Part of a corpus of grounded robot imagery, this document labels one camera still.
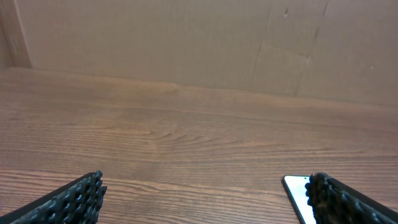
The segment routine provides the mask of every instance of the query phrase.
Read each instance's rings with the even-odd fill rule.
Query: wooden table
[[[327,172],[398,210],[398,108],[11,68],[0,215],[100,169],[100,223],[298,223],[280,179]]]

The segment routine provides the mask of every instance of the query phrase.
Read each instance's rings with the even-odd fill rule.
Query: smartphone
[[[310,182],[310,176],[286,175],[282,179],[287,196],[301,224],[317,224],[313,217],[312,207],[307,205],[305,184]]]

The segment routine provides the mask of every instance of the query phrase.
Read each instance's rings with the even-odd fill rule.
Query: wooden tabletop
[[[398,108],[0,72],[0,215],[98,169],[100,223],[299,223],[280,180],[317,171],[398,210]]]

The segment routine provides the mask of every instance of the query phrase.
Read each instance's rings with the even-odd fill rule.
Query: phone screen
[[[301,223],[317,224],[313,217],[312,207],[307,205],[308,197],[305,196],[305,192],[307,191],[305,184],[310,182],[310,177],[286,175],[282,179],[282,182]]]

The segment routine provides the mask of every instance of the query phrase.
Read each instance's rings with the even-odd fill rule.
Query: white screen
[[[293,200],[296,203],[298,210],[303,217],[305,224],[317,224],[313,217],[312,207],[307,205],[308,197],[305,196],[305,184],[309,183],[310,177],[305,176],[285,176],[285,182],[289,188],[290,193],[293,196]]]

